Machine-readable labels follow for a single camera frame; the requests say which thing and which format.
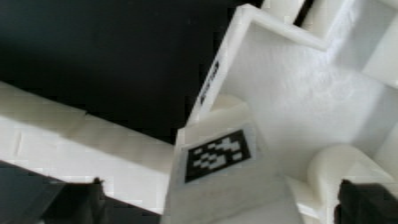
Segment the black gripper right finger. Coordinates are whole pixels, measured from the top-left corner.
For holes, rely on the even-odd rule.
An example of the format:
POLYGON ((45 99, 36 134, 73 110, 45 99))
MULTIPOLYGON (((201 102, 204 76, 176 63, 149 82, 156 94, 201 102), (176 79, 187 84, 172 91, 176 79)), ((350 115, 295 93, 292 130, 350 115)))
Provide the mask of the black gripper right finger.
POLYGON ((398 224, 398 198, 377 183, 341 182, 334 224, 398 224))

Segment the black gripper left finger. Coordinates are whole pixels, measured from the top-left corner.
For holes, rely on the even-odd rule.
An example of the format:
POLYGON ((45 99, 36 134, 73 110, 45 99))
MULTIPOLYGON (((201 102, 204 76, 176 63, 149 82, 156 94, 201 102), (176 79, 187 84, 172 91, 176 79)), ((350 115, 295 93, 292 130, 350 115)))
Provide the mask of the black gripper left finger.
POLYGON ((108 224, 103 181, 52 181, 29 207, 0 224, 108 224))

